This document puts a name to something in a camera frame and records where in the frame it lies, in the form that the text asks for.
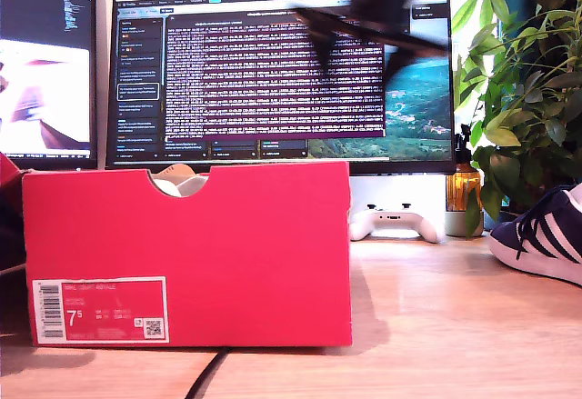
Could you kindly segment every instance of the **wooden desk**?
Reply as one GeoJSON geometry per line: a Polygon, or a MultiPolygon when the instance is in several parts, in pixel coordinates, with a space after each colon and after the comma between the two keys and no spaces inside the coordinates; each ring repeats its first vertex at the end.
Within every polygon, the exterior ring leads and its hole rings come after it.
{"type": "MultiPolygon", "coordinates": [[[[235,350],[204,398],[582,394],[579,287],[506,268],[484,239],[368,239],[351,252],[353,347],[235,350]]],[[[183,398],[214,356],[33,349],[24,329],[2,345],[3,399],[183,398]]]]}

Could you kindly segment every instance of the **shoelace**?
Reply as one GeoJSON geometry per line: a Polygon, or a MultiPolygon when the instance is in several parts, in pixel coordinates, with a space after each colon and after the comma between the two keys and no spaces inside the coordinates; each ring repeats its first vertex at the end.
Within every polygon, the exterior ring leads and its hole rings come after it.
{"type": "Polygon", "coordinates": [[[562,190],[571,190],[575,185],[557,185],[556,187],[548,190],[547,193],[529,210],[524,213],[523,219],[519,222],[517,226],[517,235],[519,236],[519,249],[517,250],[517,260],[521,256],[522,252],[525,252],[524,241],[530,237],[535,237],[537,234],[537,228],[539,226],[540,218],[546,215],[546,208],[552,201],[553,197],[561,192],[562,190]]]}

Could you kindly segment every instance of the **amber glass bottle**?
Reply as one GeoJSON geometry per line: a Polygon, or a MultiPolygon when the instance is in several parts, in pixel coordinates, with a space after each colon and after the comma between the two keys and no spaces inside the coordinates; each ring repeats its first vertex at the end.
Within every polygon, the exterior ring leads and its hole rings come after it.
{"type": "MultiPolygon", "coordinates": [[[[481,193],[481,174],[471,166],[471,151],[467,149],[470,136],[468,126],[463,125],[462,134],[455,135],[455,159],[457,171],[447,176],[447,211],[445,213],[445,232],[447,235],[466,236],[465,213],[469,193],[476,190],[477,200],[481,193]]],[[[480,225],[473,235],[483,232],[480,225]]]]}

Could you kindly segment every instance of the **white stripe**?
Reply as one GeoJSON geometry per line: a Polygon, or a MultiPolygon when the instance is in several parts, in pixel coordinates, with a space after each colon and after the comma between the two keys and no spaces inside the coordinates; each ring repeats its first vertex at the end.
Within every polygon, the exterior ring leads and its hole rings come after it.
{"type": "MultiPolygon", "coordinates": [[[[519,240],[519,242],[521,242],[522,239],[519,236],[519,232],[517,230],[518,227],[519,227],[519,225],[516,225],[517,240],[519,240]]],[[[527,239],[523,239],[523,243],[521,245],[530,254],[542,255],[542,256],[547,257],[547,255],[542,254],[541,252],[539,252],[527,239]]]]}
{"type": "Polygon", "coordinates": [[[574,208],[576,208],[580,213],[582,213],[582,205],[578,203],[578,201],[574,198],[574,196],[568,190],[562,190],[562,191],[567,195],[567,198],[570,200],[570,202],[572,203],[574,208]]]}
{"type": "Polygon", "coordinates": [[[554,247],[554,245],[551,244],[549,240],[547,240],[546,234],[540,225],[537,227],[536,238],[541,243],[541,245],[544,246],[546,250],[556,258],[564,258],[564,256],[554,247]]]}
{"type": "Polygon", "coordinates": [[[552,214],[546,214],[546,222],[549,226],[549,229],[552,231],[552,234],[562,245],[562,247],[566,249],[566,252],[572,255],[572,258],[577,260],[579,263],[582,263],[582,256],[580,256],[577,250],[572,247],[572,244],[570,244],[564,233],[562,233],[560,227],[557,225],[556,219],[552,214]]]}

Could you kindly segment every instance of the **potted plant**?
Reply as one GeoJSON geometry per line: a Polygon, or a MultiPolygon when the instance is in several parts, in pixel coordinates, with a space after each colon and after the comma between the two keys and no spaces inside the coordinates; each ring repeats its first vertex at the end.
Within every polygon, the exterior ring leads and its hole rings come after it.
{"type": "MultiPolygon", "coordinates": [[[[454,30],[476,8],[466,1],[454,30]]],[[[516,22],[505,0],[483,0],[480,30],[457,60],[455,104],[475,104],[472,165],[484,175],[480,197],[469,196],[468,234],[481,205],[494,220],[507,202],[523,213],[546,190],[582,176],[582,0],[537,0],[532,11],[516,22]]]]}

